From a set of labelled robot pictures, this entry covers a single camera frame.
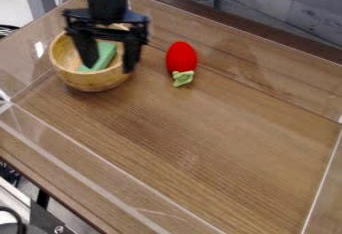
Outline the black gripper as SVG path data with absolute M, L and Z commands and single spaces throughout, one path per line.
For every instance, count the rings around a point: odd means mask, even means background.
M 86 67 L 92 68 L 99 59 L 95 40 L 99 38 L 124 42 L 123 72 L 131 73 L 140 61 L 142 44 L 148 43 L 150 18 L 138 12 L 126 10 L 118 17 L 96 19 L 86 8 L 67 9 L 63 11 L 63 16 L 67 34 L 72 36 Z

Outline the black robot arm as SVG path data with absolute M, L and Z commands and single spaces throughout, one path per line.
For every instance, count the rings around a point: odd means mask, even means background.
M 100 59 L 96 40 L 102 39 L 123 44 L 123 72 L 131 73 L 148 44 L 150 19 L 130 9 L 128 0 L 87 0 L 86 8 L 66 9 L 63 16 L 86 67 L 92 68 Z

